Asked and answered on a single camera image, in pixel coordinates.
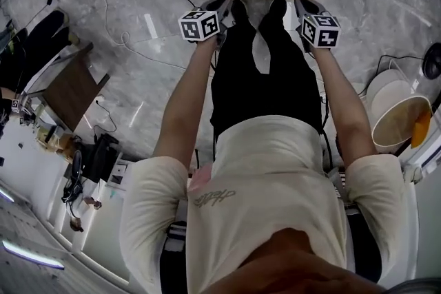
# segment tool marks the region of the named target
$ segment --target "black pants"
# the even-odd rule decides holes
[[[69,28],[63,25],[64,14],[51,12],[31,31],[24,44],[16,48],[12,56],[1,61],[0,86],[20,93],[30,79],[56,56],[65,46],[70,45]]]
[[[282,19],[267,14],[259,25],[271,54],[269,74],[261,74],[252,54],[256,30],[249,22],[227,31],[212,80],[215,138],[229,127],[257,116],[282,115],[322,131],[316,75],[291,40]]]

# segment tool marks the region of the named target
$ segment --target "pink object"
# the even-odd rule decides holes
[[[212,178],[212,167],[213,164],[210,163],[208,165],[204,165],[202,168],[197,169],[193,174],[192,180],[190,181],[188,191],[195,191],[207,184]]]

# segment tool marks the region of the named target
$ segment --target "desk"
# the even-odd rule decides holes
[[[50,118],[66,132],[73,132],[95,97],[109,81],[106,74],[96,83],[85,64],[93,44],[50,65],[27,91],[37,97]]]

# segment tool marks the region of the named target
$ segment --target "forearm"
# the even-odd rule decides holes
[[[343,160],[348,167],[357,158],[377,153],[366,109],[332,53],[313,49],[313,54],[325,83]]]
[[[95,204],[95,200],[94,198],[90,197],[90,196],[86,196],[83,199],[84,203],[86,204]]]
[[[15,92],[9,90],[8,88],[0,87],[1,89],[1,97],[3,99],[13,100],[16,97]]]
[[[199,43],[165,107],[154,156],[171,156],[189,167],[207,91],[216,39]]]

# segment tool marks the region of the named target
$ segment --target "gray marble floor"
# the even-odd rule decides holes
[[[201,4],[206,0],[192,0]],[[257,25],[271,0],[246,0],[250,18]],[[425,50],[441,35],[441,0],[318,0],[342,26],[340,46],[334,51],[348,79],[362,90],[376,70],[382,54],[423,56]],[[46,0],[1,0],[4,14],[15,25],[25,26],[44,6]],[[177,19],[191,8],[186,0],[54,0],[28,26],[35,24],[59,6],[70,15],[70,23],[83,41],[94,43],[90,66],[96,77],[111,74],[102,94],[102,103],[112,113],[118,130],[114,134],[127,153],[137,158],[148,157],[155,146],[165,104],[188,64],[194,45],[182,40]],[[150,17],[154,30],[145,17]],[[0,26],[6,18],[0,14]],[[289,11],[285,27],[293,39],[297,18]],[[127,46],[140,54],[128,50]],[[257,36],[254,45],[256,64],[261,72],[269,68],[269,52]],[[308,58],[318,73],[316,64]],[[389,61],[384,60],[381,68]],[[441,87],[440,80],[428,81],[419,72],[420,61],[402,59],[400,67],[410,80],[418,79],[418,91],[433,100]],[[209,117],[212,100],[208,89],[196,146],[202,162],[211,160],[212,127]],[[92,126],[111,129],[107,113],[93,104],[76,133],[91,140]],[[329,137],[335,131],[327,124]]]

